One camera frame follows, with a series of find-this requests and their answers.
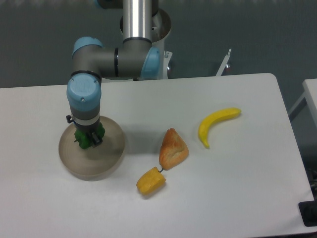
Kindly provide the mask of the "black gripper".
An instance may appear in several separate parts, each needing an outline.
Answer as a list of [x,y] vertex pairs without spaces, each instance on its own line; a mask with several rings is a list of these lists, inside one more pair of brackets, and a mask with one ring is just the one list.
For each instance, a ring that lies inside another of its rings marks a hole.
[[[92,132],[97,129],[98,124],[100,123],[100,115],[96,115],[93,119],[90,120],[81,120],[76,118],[74,115],[67,115],[66,120],[68,123],[74,124],[76,129],[82,130],[84,132]],[[92,147],[97,147],[102,144],[103,140],[95,132],[90,134]]]

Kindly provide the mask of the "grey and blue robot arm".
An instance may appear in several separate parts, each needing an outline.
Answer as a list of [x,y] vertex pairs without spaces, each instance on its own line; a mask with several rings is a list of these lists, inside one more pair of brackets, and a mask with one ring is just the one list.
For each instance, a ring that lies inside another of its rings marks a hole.
[[66,95],[76,127],[75,141],[87,149],[99,146],[105,134],[100,123],[101,81],[107,77],[153,78],[160,67],[159,49],[152,44],[152,17],[156,0],[97,0],[103,9],[122,8],[123,47],[106,48],[92,37],[79,38],[73,48],[73,72]]

